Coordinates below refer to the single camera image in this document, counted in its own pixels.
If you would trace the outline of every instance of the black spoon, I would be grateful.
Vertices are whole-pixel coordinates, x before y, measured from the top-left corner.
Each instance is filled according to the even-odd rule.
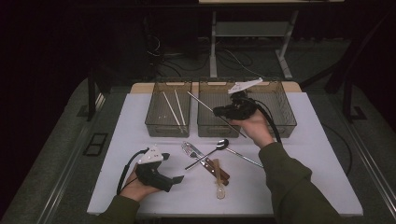
[[[216,148],[215,150],[207,153],[205,156],[201,157],[201,159],[199,159],[198,161],[196,161],[195,163],[189,165],[188,167],[186,167],[186,170],[190,170],[190,168],[194,165],[196,165],[198,162],[202,161],[203,159],[205,159],[207,156],[209,156],[210,154],[214,153],[217,150],[223,150],[225,148],[227,148],[227,146],[230,144],[230,142],[228,141],[228,139],[224,138],[220,141],[218,141],[218,143],[216,144]]]

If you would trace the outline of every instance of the forearm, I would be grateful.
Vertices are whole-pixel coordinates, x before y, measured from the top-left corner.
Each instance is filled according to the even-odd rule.
[[[133,224],[139,207],[139,202],[117,195],[107,210],[99,215],[92,224]]]
[[[279,143],[259,153],[272,192],[278,223],[340,223],[341,218],[310,181],[311,170],[292,159]]]

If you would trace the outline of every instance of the gray carpet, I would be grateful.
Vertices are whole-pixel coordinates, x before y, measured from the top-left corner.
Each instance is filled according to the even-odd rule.
[[[227,44],[225,42],[219,47],[226,49]],[[274,54],[274,50],[279,45],[278,40],[263,39],[255,43],[240,43],[237,48],[228,48],[228,50],[233,52],[233,55],[248,69],[269,77],[281,77]],[[348,42],[343,40],[325,40],[319,43],[291,42],[286,59],[293,74],[293,80],[304,81],[332,65],[343,55],[347,46]],[[159,66],[158,72],[164,77],[179,75],[194,78],[207,77],[209,71],[207,56],[208,51],[204,50],[199,60],[184,57],[175,59],[175,56],[169,56],[172,57],[170,63],[165,62],[168,66]],[[218,69],[219,77],[252,77],[252,74],[241,68],[227,51],[218,52]],[[326,125],[323,129],[345,171],[350,163],[347,145],[351,150],[353,162],[348,179],[361,201],[364,216],[348,217],[346,223],[395,223],[383,195],[361,159],[359,146],[349,131],[350,124],[340,116],[342,93],[326,94],[322,89],[326,80],[327,78],[323,78],[304,91],[308,92],[320,121]],[[113,92],[107,94],[103,105],[98,106],[93,120],[87,122],[85,117],[78,116],[81,108],[87,105],[86,80],[78,86],[1,223],[89,223],[93,219],[93,216],[88,215],[86,210],[106,155],[106,149],[117,124],[118,117],[114,115],[120,113],[129,88],[115,88]],[[367,120],[354,121],[353,129],[357,131],[391,188],[396,189],[395,132],[358,88],[355,88],[353,92],[353,105],[359,106],[367,117]],[[98,157],[83,156],[82,152],[94,133],[108,133],[104,150]],[[171,218],[151,221],[180,222]],[[270,223],[273,220],[261,218],[198,219],[199,223],[245,223],[247,221]]]

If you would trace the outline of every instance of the knife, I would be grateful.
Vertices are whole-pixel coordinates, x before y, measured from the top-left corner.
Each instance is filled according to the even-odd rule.
[[[198,158],[195,158],[196,160],[201,159],[204,157],[204,153],[202,153],[198,148],[196,148],[193,144],[189,142],[183,142],[182,147],[188,147],[191,149],[195,154],[197,155]],[[206,170],[212,174],[213,176],[216,176],[215,172],[215,163],[210,160],[208,157],[206,157],[204,160],[201,161],[201,164],[206,168]],[[230,175],[228,175],[224,170],[220,168],[220,178],[223,181],[223,185],[227,186],[229,181],[228,179],[230,178]]]

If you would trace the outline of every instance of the dark background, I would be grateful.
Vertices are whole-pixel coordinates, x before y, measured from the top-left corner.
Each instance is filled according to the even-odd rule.
[[[162,4],[176,2],[162,1]],[[346,2],[359,4],[302,10],[293,37],[317,41],[345,38],[357,41],[354,46],[358,49],[361,37],[387,15],[391,1]],[[208,11],[85,13],[76,8],[76,4],[82,3],[97,1],[0,3],[3,143],[0,216],[62,115],[71,93],[91,70],[101,91],[109,91],[114,85],[151,80],[149,63],[155,62],[146,53],[150,35],[157,35],[165,45],[179,48],[191,57],[197,52],[196,37],[210,35]],[[260,19],[254,13],[230,13],[222,16]],[[275,13],[266,13],[267,19],[271,16]],[[396,34],[391,30],[395,22],[393,9],[349,73],[394,130]],[[348,64],[351,56],[342,60]]]

